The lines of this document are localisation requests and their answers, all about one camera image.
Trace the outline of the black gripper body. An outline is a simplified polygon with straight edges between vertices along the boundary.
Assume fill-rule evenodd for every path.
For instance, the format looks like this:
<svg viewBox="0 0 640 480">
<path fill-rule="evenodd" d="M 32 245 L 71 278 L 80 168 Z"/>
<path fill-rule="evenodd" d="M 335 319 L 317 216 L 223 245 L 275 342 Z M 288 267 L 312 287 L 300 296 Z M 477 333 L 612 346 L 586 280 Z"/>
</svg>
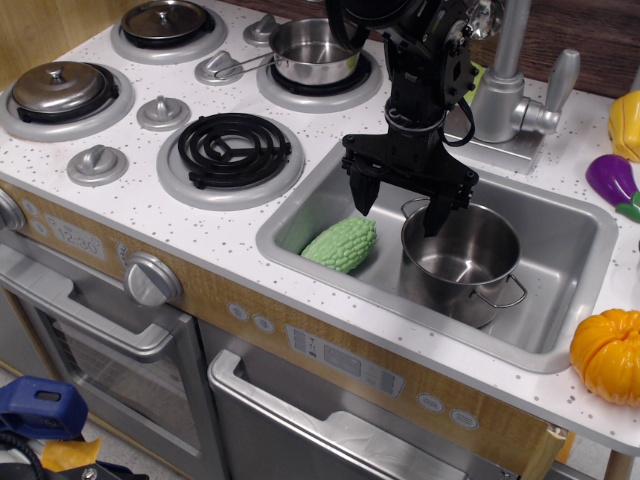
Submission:
<svg viewBox="0 0 640 480">
<path fill-rule="evenodd" d="M 468 201 L 479 181 L 478 174 L 455 159 L 439 132 L 405 134 L 390 128 L 385 134 L 348 134 L 342 166 L 429 198 L 453 197 Z"/>
</svg>

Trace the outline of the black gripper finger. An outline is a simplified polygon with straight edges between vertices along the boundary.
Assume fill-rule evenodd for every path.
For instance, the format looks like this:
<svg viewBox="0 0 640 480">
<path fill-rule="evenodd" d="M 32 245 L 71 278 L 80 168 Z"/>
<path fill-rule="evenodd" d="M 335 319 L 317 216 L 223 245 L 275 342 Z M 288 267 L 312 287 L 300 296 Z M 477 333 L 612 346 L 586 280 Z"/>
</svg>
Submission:
<svg viewBox="0 0 640 480">
<path fill-rule="evenodd" d="M 436 236 L 447 221 L 452 209 L 456 208 L 453 197 L 433 196 L 424 213 L 423 230 L 425 237 Z"/>
<path fill-rule="evenodd" d="M 349 186 L 355 208 L 367 216 L 378 198 L 379 180 L 352 168 L 349 173 Z"/>
</svg>

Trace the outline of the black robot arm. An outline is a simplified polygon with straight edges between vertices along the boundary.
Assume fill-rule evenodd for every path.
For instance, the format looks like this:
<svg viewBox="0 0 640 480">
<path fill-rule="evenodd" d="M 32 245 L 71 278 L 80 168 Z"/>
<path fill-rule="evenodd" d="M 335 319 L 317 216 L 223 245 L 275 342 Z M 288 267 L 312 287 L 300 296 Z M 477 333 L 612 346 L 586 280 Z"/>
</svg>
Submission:
<svg viewBox="0 0 640 480">
<path fill-rule="evenodd" d="M 391 81 L 387 132 L 342 140 L 354 205 L 368 214 L 383 183 L 422 194 L 429 200 L 424 234 L 433 237 L 452 211 L 469 205 L 479 181 L 449 152 L 466 145 L 475 130 L 456 141 L 445 136 L 454 108 L 473 116 L 464 98 L 479 73 L 470 60 L 469 8 L 464 1 L 328 1 L 325 7 L 332 36 L 348 50 L 381 33 Z"/>
</svg>

